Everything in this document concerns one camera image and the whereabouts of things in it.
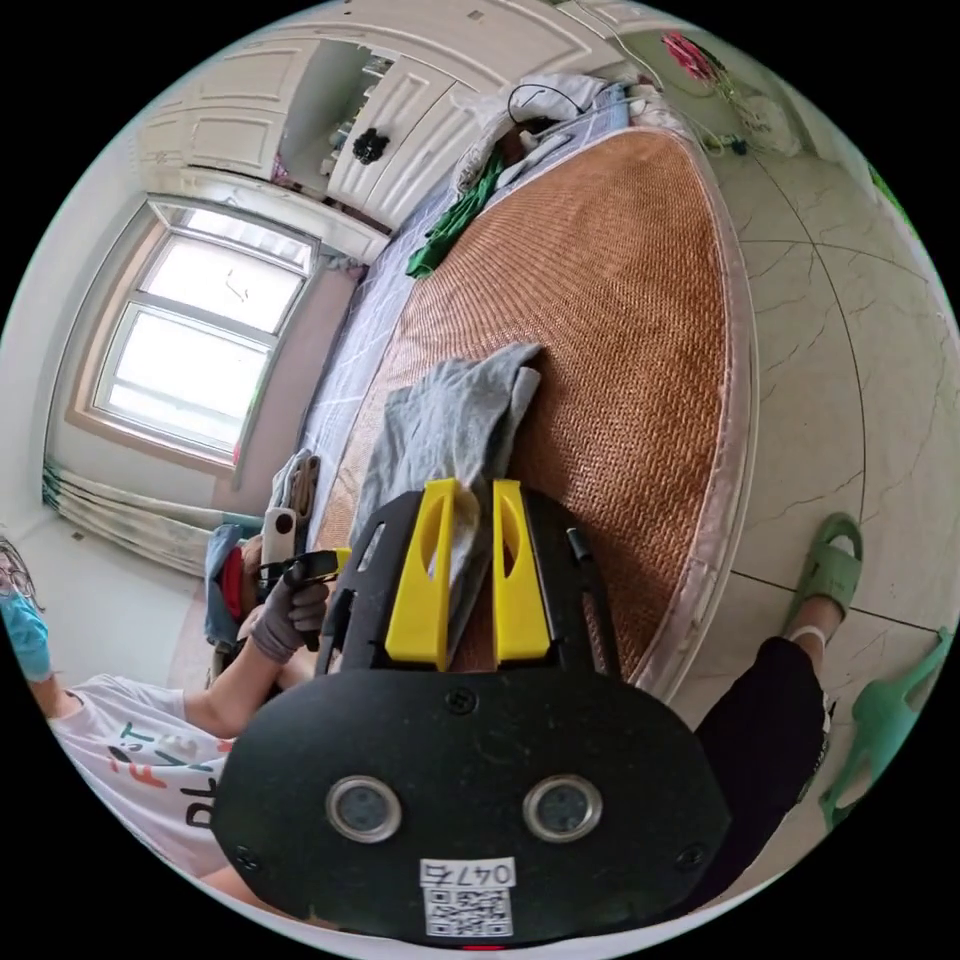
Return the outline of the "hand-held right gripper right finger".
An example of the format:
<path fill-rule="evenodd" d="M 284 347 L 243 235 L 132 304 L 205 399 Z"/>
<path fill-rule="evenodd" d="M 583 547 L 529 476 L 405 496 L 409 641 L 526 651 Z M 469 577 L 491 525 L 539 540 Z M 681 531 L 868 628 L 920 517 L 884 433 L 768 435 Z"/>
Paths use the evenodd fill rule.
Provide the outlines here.
<path fill-rule="evenodd" d="M 551 640 L 522 486 L 493 483 L 492 610 L 496 664 L 541 662 Z"/>

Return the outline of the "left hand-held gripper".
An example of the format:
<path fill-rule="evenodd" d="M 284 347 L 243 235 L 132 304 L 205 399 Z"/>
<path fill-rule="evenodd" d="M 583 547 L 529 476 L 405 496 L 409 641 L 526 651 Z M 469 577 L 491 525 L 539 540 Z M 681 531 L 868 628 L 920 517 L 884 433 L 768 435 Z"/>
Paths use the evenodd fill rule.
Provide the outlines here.
<path fill-rule="evenodd" d="M 320 636 L 330 599 L 330 581 L 350 560 L 350 548 L 307 553 L 292 561 L 283 574 L 284 626 L 293 630 L 308 651 L 320 649 Z"/>

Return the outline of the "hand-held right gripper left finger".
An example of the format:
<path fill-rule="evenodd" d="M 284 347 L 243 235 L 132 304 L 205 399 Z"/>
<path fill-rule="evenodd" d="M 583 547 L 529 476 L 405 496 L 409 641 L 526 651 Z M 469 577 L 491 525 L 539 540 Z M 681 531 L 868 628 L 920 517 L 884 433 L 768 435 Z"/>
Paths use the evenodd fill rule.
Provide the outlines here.
<path fill-rule="evenodd" d="M 401 665 L 445 669 L 457 481 L 426 484 L 400 571 L 385 652 Z"/>

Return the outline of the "person's left hand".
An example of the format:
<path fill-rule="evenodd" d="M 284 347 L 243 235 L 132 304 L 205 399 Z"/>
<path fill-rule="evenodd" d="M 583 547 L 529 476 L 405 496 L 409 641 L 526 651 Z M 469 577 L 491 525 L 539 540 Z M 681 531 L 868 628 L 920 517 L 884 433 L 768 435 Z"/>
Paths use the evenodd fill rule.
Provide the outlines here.
<path fill-rule="evenodd" d="M 278 666 L 285 666 L 302 648 L 317 651 L 328 596 L 327 584 L 322 581 L 293 585 L 279 581 L 251 629 L 250 642 Z"/>

